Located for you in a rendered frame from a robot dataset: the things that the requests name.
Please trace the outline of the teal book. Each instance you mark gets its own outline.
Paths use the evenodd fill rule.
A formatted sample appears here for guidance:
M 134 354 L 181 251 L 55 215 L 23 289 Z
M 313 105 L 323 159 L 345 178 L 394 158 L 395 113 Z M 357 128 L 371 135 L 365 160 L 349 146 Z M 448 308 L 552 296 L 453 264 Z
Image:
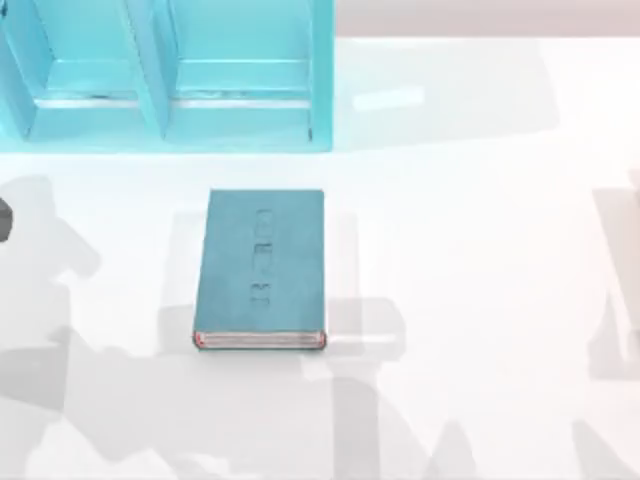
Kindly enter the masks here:
M 209 193 L 192 339 L 199 350 L 322 350 L 325 194 Z

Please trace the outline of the light blue rack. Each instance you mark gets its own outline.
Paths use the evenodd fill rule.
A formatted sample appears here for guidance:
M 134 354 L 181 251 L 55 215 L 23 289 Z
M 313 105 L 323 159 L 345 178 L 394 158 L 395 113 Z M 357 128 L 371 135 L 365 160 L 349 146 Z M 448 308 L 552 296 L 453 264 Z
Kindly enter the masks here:
M 0 153 L 324 152 L 336 0 L 0 0 Z

